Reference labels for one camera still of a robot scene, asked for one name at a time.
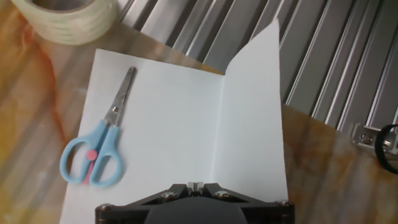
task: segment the tape roll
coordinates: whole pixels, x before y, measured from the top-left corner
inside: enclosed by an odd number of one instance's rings
[[[12,1],[39,35],[67,45],[85,44],[101,37],[117,14],[114,0]]]

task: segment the wood grain surface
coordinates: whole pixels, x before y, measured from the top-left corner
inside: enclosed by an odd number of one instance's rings
[[[90,44],[53,44],[0,1],[0,223],[58,223],[59,158],[79,129],[95,49],[217,71],[121,24]],[[288,106],[282,123],[297,223],[398,223],[397,176]]]

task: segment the white paper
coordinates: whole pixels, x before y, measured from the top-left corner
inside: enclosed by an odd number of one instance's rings
[[[229,63],[217,141],[214,182],[263,201],[287,199],[277,21]]]
[[[226,76],[97,50],[79,136],[103,119],[130,66],[138,73],[117,145],[124,176],[107,188],[69,184],[60,223],[94,223],[102,203],[126,205],[187,182],[287,198],[277,21],[235,56]],[[83,156],[74,157],[73,174]],[[110,161],[103,177],[113,168]]]
[[[124,176],[107,188],[69,184],[61,223],[94,223],[102,203],[126,205],[175,183],[210,181],[224,77],[186,67],[97,50],[79,136],[104,118],[130,66],[137,68],[117,149]],[[79,173],[84,151],[73,158]],[[103,176],[114,172],[108,163]]]

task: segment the blue scissors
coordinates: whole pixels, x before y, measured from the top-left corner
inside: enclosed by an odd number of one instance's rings
[[[61,161],[60,171],[62,177],[69,183],[87,183],[96,187],[109,186],[120,178],[123,170],[123,161],[116,150],[116,141],[120,130],[120,117],[123,113],[123,107],[127,100],[129,90],[134,83],[136,69],[131,67],[124,78],[122,85],[116,95],[112,106],[105,118],[101,120],[97,127],[86,136],[78,137],[68,143],[64,149]],[[80,175],[71,177],[67,170],[67,160],[72,149],[79,143],[88,145],[89,150],[83,159]],[[100,170],[105,157],[112,157],[116,161],[116,172],[108,180],[99,181]]]

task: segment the corrugated metal panel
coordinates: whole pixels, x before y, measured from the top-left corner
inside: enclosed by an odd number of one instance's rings
[[[219,71],[273,19],[284,103],[350,131],[398,119],[395,0],[119,0],[123,22]]]
[[[324,0],[300,0],[280,42],[280,94],[284,101],[290,93],[325,4]]]
[[[373,13],[376,12],[378,0],[372,1],[375,2],[375,4],[370,4],[369,0],[357,0],[355,2],[355,5],[353,6],[347,24],[344,28],[343,35],[341,36],[339,46],[336,50],[336,54],[328,71],[328,75],[326,76],[323,83],[320,96],[312,113],[312,116],[316,119],[319,119],[321,121],[326,120],[326,116],[328,115],[329,109],[331,108],[332,101],[338,89],[338,84],[345,70],[345,66],[347,62],[349,62],[351,47],[354,48],[355,40],[358,40],[356,39],[356,36],[357,33],[360,34],[359,27],[365,15],[365,10],[367,15],[370,11],[369,7],[374,6],[375,10]]]
[[[231,59],[249,41],[265,3],[265,0],[234,1],[203,62],[225,72]]]
[[[198,30],[206,11],[210,7],[210,4],[210,0],[197,1],[192,9],[191,14],[189,15],[187,22],[182,28],[181,33],[178,35],[178,38],[174,43],[174,49],[179,50],[180,52],[185,52],[188,49],[188,46]]]
[[[382,128],[391,124],[398,108],[398,33],[396,31],[394,44],[390,49],[387,63],[384,67],[381,81],[377,88],[372,109],[366,125]]]
[[[193,37],[186,55],[203,62],[233,0],[214,0]]]
[[[398,1],[385,0],[372,28],[338,129],[350,132],[354,123],[365,123],[386,63],[398,24]]]
[[[325,119],[325,123],[329,124],[330,126],[337,127],[337,124],[340,120],[340,116],[347,100],[349,89],[351,88],[351,84],[353,82],[359,62],[361,60],[363,49],[369,37],[369,32],[373,25],[379,3],[380,0],[369,1],[359,30],[356,33],[354,43],[352,44],[351,51],[345,63],[343,73],[341,74],[338,87],[335,91],[333,101]]]
[[[286,104],[306,114],[311,113],[352,3],[352,0],[328,1]]]

